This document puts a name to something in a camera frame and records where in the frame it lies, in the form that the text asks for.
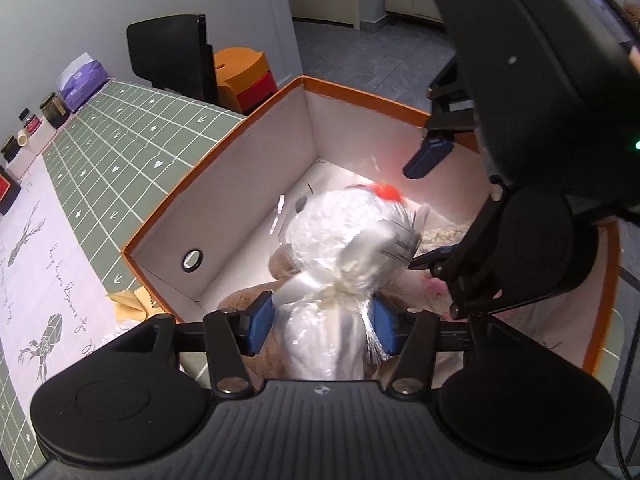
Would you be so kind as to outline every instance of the floor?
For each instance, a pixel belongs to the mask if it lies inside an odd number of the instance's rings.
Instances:
[[[425,89],[454,55],[454,48],[440,28],[396,22],[376,33],[338,25],[295,22],[302,67],[316,76],[371,92],[409,106],[431,111]],[[620,221],[622,267],[640,278],[640,228]],[[618,280],[616,310],[625,321],[624,365],[628,345],[640,312],[640,292]],[[612,396],[618,395],[622,366]],[[621,441],[629,449],[640,428],[640,358],[634,362],[622,411]],[[617,465],[609,433],[598,461]]]
[[[441,28],[396,22],[376,33],[294,22],[307,75],[431,111],[424,92],[454,55]]]

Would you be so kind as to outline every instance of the black chair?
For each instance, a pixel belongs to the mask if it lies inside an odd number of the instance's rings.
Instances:
[[[154,88],[219,105],[204,14],[163,16],[127,27],[133,72]]]

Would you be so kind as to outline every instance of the plastic stool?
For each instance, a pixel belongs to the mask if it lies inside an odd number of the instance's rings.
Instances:
[[[245,46],[224,48],[213,55],[220,105],[249,114],[276,91],[264,52]]]

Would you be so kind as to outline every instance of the deer drawing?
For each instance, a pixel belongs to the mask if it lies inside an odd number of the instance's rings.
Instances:
[[[40,379],[40,383],[47,380],[47,356],[53,350],[53,347],[60,341],[62,335],[62,316],[60,314],[54,314],[49,316],[49,323],[42,333],[40,342],[33,340],[29,343],[29,348],[23,348],[18,355],[18,364],[24,362],[24,355],[31,354],[29,362],[34,357],[40,359],[40,368],[38,369],[38,376],[36,382]]]
[[[27,225],[24,226],[24,231],[22,232],[22,236],[20,237],[20,240],[18,240],[18,243],[15,245],[15,247],[11,251],[11,254],[9,254],[9,261],[6,264],[7,267],[11,267],[14,264],[14,261],[18,257],[18,253],[20,252],[20,249],[25,243],[27,243],[29,238],[31,238],[34,234],[36,234],[38,231],[42,229],[42,226],[44,225],[44,222],[47,219],[46,217],[35,228],[31,229],[31,221],[33,221],[33,214],[38,209],[39,204],[40,202],[38,201],[36,205],[33,206],[33,211],[31,211],[29,220],[27,220]]]

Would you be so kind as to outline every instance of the black cable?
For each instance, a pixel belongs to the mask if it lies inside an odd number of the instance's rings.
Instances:
[[[629,345],[629,352],[626,356],[625,369],[622,373],[622,380],[620,381],[620,391],[618,392],[618,400],[616,401],[616,411],[613,417],[613,447],[616,452],[616,459],[620,465],[620,470],[625,480],[634,480],[629,472],[629,468],[626,466],[625,457],[622,453],[622,446],[620,444],[620,423],[622,421],[622,406],[625,402],[626,387],[631,375],[631,368],[634,365],[636,357],[636,350],[638,349],[638,341],[640,340],[640,315],[636,321],[636,328],[634,329],[634,335],[631,338],[631,345]]]

